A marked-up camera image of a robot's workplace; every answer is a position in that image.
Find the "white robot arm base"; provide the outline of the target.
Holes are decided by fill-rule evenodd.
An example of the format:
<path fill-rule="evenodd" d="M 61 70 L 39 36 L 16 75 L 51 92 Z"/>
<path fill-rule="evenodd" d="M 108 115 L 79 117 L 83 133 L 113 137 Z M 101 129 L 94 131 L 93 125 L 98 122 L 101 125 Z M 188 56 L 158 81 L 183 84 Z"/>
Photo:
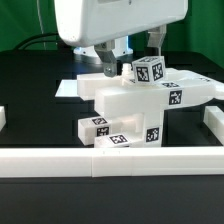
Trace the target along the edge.
<path fill-rule="evenodd" d="M 90 64 L 101 64 L 101 60 L 94 50 L 93 46 L 90 47 L 76 47 L 73 50 L 74 58 L 76 61 L 90 63 Z M 115 40 L 115 48 L 113 53 L 116 58 L 131 55 L 133 50 L 129 47 L 128 37 L 122 37 Z"/>

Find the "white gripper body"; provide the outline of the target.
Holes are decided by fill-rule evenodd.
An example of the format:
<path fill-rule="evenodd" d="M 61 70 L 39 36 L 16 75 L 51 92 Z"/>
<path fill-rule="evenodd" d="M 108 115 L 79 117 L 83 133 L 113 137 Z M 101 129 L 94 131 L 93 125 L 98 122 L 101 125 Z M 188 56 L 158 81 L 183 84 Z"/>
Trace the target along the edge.
<path fill-rule="evenodd" d="M 59 36 L 89 47 L 182 20 L 188 0 L 54 0 Z"/>

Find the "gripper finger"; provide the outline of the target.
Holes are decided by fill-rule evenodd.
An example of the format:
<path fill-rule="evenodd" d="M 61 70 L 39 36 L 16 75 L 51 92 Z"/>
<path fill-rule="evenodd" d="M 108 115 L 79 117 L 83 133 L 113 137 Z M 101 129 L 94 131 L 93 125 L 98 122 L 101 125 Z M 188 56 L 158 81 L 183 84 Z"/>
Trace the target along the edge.
<path fill-rule="evenodd" d="M 147 43 L 147 49 L 150 56 L 160 56 L 162 45 L 167 33 L 166 25 L 161 25 L 156 28 L 152 28 L 148 31 L 149 40 Z"/>
<path fill-rule="evenodd" d="M 110 40 L 94 46 L 94 50 L 102 61 L 104 74 L 107 77 L 117 75 L 117 60 L 114 56 L 115 41 Z"/>

